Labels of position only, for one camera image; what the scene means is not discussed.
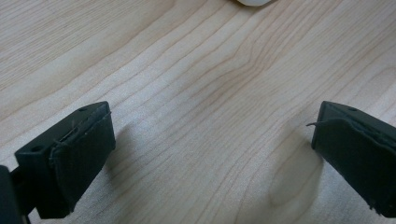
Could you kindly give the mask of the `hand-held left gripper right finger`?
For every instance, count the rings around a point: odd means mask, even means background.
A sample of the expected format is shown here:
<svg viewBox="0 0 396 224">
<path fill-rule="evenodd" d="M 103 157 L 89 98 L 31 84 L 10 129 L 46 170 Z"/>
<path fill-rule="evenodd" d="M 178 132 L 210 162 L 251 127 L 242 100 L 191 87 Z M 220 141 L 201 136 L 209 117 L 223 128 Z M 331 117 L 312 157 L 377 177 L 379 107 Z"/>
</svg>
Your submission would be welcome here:
<svg viewBox="0 0 396 224">
<path fill-rule="evenodd" d="M 396 127 L 357 108 L 324 101 L 311 147 L 370 208 L 396 217 Z"/>
</svg>

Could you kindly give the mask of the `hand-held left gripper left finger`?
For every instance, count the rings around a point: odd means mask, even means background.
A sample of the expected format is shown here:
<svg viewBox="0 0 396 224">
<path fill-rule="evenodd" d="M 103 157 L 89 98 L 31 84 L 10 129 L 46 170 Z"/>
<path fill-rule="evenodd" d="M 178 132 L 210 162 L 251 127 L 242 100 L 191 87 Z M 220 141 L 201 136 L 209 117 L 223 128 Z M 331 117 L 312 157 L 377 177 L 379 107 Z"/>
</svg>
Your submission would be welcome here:
<svg viewBox="0 0 396 224">
<path fill-rule="evenodd" d="M 115 148 L 107 102 L 83 106 L 17 150 L 17 192 L 24 214 L 64 218 Z"/>
</svg>

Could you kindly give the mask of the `white round object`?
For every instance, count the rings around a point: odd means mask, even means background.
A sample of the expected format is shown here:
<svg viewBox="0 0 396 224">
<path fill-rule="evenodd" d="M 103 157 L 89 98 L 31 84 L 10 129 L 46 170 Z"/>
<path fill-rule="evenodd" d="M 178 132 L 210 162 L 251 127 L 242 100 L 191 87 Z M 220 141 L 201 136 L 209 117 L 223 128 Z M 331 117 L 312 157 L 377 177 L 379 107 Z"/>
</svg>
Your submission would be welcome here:
<svg viewBox="0 0 396 224">
<path fill-rule="evenodd" d="M 262 7 L 272 3 L 274 0 L 236 0 L 238 3 L 247 7 Z"/>
</svg>

